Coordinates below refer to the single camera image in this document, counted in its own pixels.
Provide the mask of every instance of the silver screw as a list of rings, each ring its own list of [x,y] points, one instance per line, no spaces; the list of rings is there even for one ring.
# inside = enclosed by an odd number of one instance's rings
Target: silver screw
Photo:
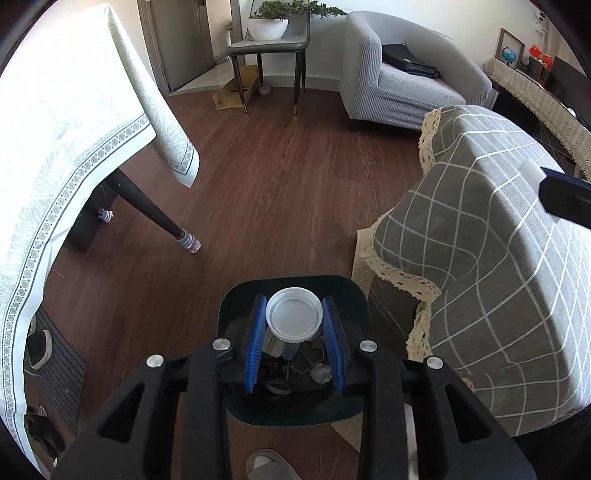
[[[162,355],[150,355],[146,360],[146,365],[150,368],[158,368],[164,363],[164,357]]]
[[[378,349],[378,344],[373,340],[364,340],[359,344],[359,348],[364,352],[375,352]]]
[[[214,350],[228,350],[231,346],[230,340],[227,338],[217,338],[212,343]]]
[[[434,370],[439,370],[443,367],[443,360],[441,360],[438,356],[430,356],[427,358],[427,366]]]

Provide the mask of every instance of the floor mat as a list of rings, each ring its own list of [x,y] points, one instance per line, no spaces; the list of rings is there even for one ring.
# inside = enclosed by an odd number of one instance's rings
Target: floor mat
[[[34,378],[45,398],[52,403],[70,431],[76,435],[86,362],[66,342],[42,307],[37,310],[36,315],[37,330],[51,332],[53,353],[49,361],[34,372]]]

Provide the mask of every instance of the globe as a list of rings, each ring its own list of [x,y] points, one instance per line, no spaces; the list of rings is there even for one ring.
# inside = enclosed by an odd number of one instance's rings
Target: globe
[[[507,65],[517,60],[517,55],[509,47],[503,48],[503,58],[507,61]]]

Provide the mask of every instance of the chair leg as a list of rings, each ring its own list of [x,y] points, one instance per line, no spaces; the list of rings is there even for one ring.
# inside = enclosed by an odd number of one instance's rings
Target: chair leg
[[[262,55],[260,53],[256,54],[256,66],[259,69],[259,84],[260,86],[264,86],[264,80],[262,75]]]
[[[294,115],[297,115],[297,104],[300,100],[300,83],[301,83],[301,59],[302,53],[295,54],[295,76],[294,76]]]
[[[244,98],[244,88],[242,87],[242,77],[240,76],[240,67],[238,65],[238,57],[234,55],[230,58],[232,59],[232,68],[234,69],[234,80],[236,82],[236,87],[238,87],[238,95],[240,96],[244,113],[248,113],[248,110],[246,109],[246,99]]]
[[[302,58],[301,58],[301,86],[304,90],[304,93],[306,92],[306,51],[304,50],[302,52]]]

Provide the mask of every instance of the television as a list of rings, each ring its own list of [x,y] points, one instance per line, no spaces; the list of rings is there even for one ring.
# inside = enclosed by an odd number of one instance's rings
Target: television
[[[561,58],[555,57],[544,87],[568,108],[572,108],[587,130],[591,129],[590,79]]]

